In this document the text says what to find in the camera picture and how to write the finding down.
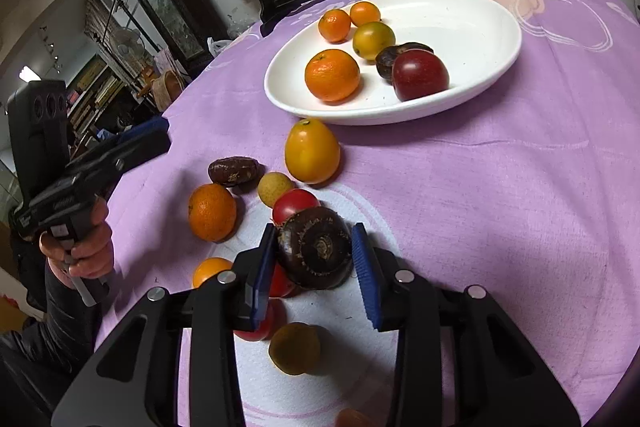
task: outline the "red apple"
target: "red apple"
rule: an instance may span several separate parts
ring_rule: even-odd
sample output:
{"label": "red apple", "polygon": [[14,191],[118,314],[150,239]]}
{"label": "red apple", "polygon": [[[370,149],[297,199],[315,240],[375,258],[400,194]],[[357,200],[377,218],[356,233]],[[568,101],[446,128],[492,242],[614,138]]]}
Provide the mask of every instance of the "red apple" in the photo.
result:
{"label": "red apple", "polygon": [[444,91],[449,87],[449,72],[433,53],[409,50],[394,61],[391,81],[396,96],[404,102]]}

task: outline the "table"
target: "table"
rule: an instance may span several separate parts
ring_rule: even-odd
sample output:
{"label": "table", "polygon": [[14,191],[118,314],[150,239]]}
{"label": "table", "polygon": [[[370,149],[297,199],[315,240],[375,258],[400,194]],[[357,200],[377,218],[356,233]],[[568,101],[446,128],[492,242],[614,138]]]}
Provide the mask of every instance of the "table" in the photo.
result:
{"label": "table", "polygon": [[[190,232],[188,198],[220,157],[253,156],[286,171],[284,140],[295,119],[268,102],[265,70],[296,32],[353,1],[308,5],[266,38],[254,25],[167,110],[171,150],[124,176],[110,201],[116,274],[98,341],[146,289],[187,289],[207,256],[233,258],[257,245],[269,214],[255,192],[238,193],[242,225],[222,245]],[[587,421],[640,338],[640,26],[619,0],[497,1],[524,30],[514,67],[447,112],[334,127],[344,167],[317,193],[346,219],[363,219],[382,246],[432,282],[484,285]],[[336,337],[339,348],[328,349],[337,357],[333,380],[270,381],[279,377],[265,376],[266,343],[237,343],[248,426],[332,425],[348,405],[385,414],[395,339],[374,341],[365,331],[352,288],[286,301],[290,318],[323,322]],[[321,311],[309,319],[314,304]],[[188,422],[184,351],[181,425]]]}

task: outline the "black jacket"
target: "black jacket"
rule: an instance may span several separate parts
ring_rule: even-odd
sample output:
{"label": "black jacket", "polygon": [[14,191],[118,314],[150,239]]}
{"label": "black jacket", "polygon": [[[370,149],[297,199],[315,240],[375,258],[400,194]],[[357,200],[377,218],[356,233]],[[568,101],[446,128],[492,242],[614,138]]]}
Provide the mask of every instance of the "black jacket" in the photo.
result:
{"label": "black jacket", "polygon": [[56,405],[94,351],[99,307],[87,308],[46,264],[47,318],[0,335],[0,425],[49,427]]}

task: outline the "chestnut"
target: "chestnut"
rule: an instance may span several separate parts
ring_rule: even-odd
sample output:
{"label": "chestnut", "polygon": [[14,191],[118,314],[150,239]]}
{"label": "chestnut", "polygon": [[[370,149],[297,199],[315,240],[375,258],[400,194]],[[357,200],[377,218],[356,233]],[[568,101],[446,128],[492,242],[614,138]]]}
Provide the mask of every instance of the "chestnut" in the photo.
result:
{"label": "chestnut", "polygon": [[351,273],[351,237],[342,218],[325,206],[287,219],[278,236],[278,261],[287,277],[309,290],[340,285]]}

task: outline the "orange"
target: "orange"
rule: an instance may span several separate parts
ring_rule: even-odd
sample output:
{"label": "orange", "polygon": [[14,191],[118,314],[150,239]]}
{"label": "orange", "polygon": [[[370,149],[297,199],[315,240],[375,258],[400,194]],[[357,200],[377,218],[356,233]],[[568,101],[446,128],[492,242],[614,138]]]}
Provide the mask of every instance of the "orange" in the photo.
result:
{"label": "orange", "polygon": [[193,280],[191,281],[193,282],[193,287],[198,288],[209,277],[213,277],[224,270],[231,270],[233,265],[231,261],[224,257],[209,257],[205,259],[198,264],[195,272],[193,272]]}
{"label": "orange", "polygon": [[324,102],[337,102],[360,85],[360,68],[350,54],[342,50],[325,50],[306,65],[305,84]]}
{"label": "orange", "polygon": [[204,241],[220,241],[236,223],[236,200],[222,185],[209,183],[196,188],[189,198],[191,232]]}
{"label": "orange", "polygon": [[380,10],[373,3],[360,1],[351,7],[349,16],[351,21],[360,27],[368,22],[378,22],[380,20]]}
{"label": "orange", "polygon": [[318,21],[318,31],[329,42],[342,42],[350,29],[351,18],[342,10],[329,10]]}

